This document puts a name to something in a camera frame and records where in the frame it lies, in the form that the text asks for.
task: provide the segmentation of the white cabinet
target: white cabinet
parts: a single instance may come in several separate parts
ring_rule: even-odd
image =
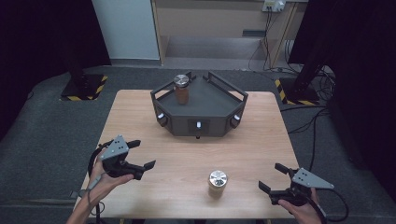
[[[110,59],[160,59],[150,0],[92,2]]]

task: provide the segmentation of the glass jar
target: glass jar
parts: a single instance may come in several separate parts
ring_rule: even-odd
[[[174,83],[177,102],[180,105],[186,105],[189,102],[189,77],[186,75],[177,75],[174,78]]]

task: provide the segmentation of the black curtain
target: black curtain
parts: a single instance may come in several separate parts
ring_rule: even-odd
[[[343,10],[332,15],[337,4]],[[338,18],[324,59],[336,77],[332,119],[346,150],[359,153],[396,202],[395,11],[396,1],[310,1],[290,63],[304,63],[326,17]]]
[[[111,64],[91,0],[0,1],[0,139],[34,85],[68,72],[65,60],[81,68]]]

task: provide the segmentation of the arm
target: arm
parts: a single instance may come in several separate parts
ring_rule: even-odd
[[[90,176],[90,181],[88,186],[91,182],[99,175],[102,175],[102,178],[99,180],[97,185],[90,191],[90,200],[88,201],[88,192],[84,194],[81,200],[76,205],[75,210],[73,211],[72,215],[67,220],[67,224],[83,224],[86,222],[88,216],[90,215],[91,210],[99,204],[99,202],[104,199],[107,194],[110,193],[116,186],[125,184],[128,181],[134,178],[133,175],[124,175],[117,178],[113,178],[107,174],[105,174],[105,170],[103,169],[102,162],[100,160],[96,161],[92,169],[92,174]]]
[[[318,204],[318,195],[315,189],[312,190],[311,198],[312,200]],[[297,219],[299,224],[320,224],[320,218],[315,211],[315,209],[309,204],[305,204],[303,206],[294,206],[293,204],[285,201],[279,200],[278,204],[283,208],[288,210],[294,217]]]

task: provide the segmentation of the can lid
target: can lid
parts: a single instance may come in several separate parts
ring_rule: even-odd
[[[214,171],[209,176],[209,182],[215,187],[223,187],[227,183],[227,175],[222,171]]]
[[[174,82],[178,87],[186,87],[189,85],[189,77],[186,75],[177,75],[174,78]]]

